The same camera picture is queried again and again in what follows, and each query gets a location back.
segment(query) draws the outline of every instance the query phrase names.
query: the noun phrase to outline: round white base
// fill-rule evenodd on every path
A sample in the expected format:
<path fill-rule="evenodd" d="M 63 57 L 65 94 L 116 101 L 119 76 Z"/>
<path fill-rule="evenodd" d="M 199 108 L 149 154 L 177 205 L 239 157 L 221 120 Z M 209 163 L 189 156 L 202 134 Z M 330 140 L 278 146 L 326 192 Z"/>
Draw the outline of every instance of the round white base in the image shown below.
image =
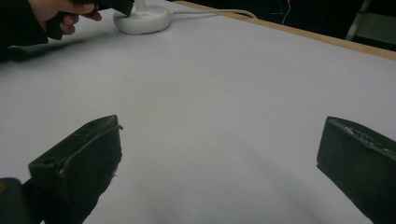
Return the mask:
<path fill-rule="evenodd" d="M 146 6 L 146 11 L 133 11 L 130 17 L 116 11 L 113 21 L 122 33 L 144 35 L 166 29 L 171 23 L 171 13 L 166 7 Z"/>

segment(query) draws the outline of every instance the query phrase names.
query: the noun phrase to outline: table surface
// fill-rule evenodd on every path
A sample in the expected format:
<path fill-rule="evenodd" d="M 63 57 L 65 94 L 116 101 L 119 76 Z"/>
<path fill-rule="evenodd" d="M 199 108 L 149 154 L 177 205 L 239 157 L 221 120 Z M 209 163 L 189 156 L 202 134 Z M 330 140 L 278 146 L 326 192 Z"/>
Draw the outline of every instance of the table surface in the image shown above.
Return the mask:
<path fill-rule="evenodd" d="M 396 139 L 396 61 L 214 15 L 124 35 L 113 12 L 0 63 L 0 176 L 116 114 L 122 162 L 85 223 L 371 223 L 316 156 L 328 116 Z"/>

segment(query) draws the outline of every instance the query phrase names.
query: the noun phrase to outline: white device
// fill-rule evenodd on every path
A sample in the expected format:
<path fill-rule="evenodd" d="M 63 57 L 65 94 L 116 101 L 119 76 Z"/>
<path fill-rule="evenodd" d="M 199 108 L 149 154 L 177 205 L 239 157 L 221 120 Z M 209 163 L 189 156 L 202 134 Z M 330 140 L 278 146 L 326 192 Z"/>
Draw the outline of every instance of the white device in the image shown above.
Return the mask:
<path fill-rule="evenodd" d="M 146 6 L 145 0 L 134 0 L 131 16 L 116 11 L 113 22 L 122 33 L 145 35 L 166 29 L 171 23 L 171 13 L 166 7 Z"/>

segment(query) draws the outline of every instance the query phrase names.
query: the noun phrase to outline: black object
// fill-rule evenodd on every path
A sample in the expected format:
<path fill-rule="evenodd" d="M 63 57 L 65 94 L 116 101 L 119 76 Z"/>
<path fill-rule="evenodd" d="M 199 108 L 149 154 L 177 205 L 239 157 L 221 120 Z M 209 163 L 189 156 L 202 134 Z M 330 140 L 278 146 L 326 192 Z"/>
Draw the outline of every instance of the black object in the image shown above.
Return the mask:
<path fill-rule="evenodd" d="M 396 223 L 396 142 L 328 117 L 318 168 L 374 223 Z"/>
<path fill-rule="evenodd" d="M 131 15 L 132 8 L 134 6 L 134 0 L 72 0 L 76 5 L 82 5 L 87 3 L 94 3 L 99 5 L 98 10 L 103 10 L 107 8 L 114 8 L 120 13 L 126 16 Z M 65 13 L 59 12 L 54 18 L 47 21 L 47 35 L 52 39 L 60 40 L 64 32 L 61 30 L 59 24 L 64 18 Z"/>
<path fill-rule="evenodd" d="M 23 185 L 0 179 L 0 223 L 82 223 L 120 163 L 120 129 L 117 116 L 93 120 L 32 161 Z"/>

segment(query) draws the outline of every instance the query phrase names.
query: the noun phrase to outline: finger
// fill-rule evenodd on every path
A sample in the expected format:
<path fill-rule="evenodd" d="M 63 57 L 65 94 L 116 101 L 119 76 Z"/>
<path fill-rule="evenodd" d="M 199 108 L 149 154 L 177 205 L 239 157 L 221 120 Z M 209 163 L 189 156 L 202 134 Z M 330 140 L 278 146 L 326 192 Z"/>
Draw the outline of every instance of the finger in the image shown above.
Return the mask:
<path fill-rule="evenodd" d="M 95 4 L 75 5 L 70 0 L 60 0 L 56 1 L 56 7 L 63 12 L 82 15 L 92 12 L 95 8 Z"/>
<path fill-rule="evenodd" d="M 79 16 L 76 14 L 67 14 L 64 16 L 64 24 L 65 25 L 73 25 L 76 24 L 79 20 Z"/>
<path fill-rule="evenodd" d="M 92 13 L 83 15 L 83 17 L 91 19 L 91 20 L 94 20 L 94 21 L 101 21 L 102 20 L 102 15 L 99 12 L 97 12 L 97 11 L 94 11 Z"/>
<path fill-rule="evenodd" d="M 76 31 L 76 27 L 74 25 L 66 25 L 61 22 L 60 26 L 61 30 L 64 32 L 64 35 L 72 35 Z"/>

